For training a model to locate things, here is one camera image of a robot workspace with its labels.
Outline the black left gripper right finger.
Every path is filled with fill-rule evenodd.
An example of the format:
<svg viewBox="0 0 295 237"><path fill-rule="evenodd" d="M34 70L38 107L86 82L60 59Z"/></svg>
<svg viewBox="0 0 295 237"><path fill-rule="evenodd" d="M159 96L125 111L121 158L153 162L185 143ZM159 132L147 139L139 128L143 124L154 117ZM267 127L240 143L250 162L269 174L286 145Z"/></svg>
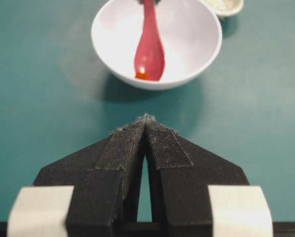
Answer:
<svg viewBox="0 0 295 237"><path fill-rule="evenodd" d="M153 218L171 237L270 237L260 186L243 169L145 115Z"/></svg>

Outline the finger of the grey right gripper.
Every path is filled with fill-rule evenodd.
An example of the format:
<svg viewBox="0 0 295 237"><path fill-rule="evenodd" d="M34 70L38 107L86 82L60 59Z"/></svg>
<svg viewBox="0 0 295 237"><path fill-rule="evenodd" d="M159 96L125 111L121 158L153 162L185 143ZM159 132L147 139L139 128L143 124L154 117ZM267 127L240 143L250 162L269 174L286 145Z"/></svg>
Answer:
<svg viewBox="0 0 295 237"><path fill-rule="evenodd" d="M160 2L160 0L153 0L153 4L154 5L157 5L159 2ZM143 4L144 3L144 0L138 0L138 3L139 4Z"/></svg>

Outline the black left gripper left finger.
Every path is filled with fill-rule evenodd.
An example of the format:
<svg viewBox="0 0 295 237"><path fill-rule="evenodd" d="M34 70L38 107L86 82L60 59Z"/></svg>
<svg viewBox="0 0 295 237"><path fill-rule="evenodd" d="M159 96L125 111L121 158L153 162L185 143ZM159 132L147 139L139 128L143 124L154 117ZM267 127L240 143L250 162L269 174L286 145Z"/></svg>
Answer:
<svg viewBox="0 0 295 237"><path fill-rule="evenodd" d="M43 167L23 187L8 218L9 237L110 237L123 216L146 120Z"/></svg>

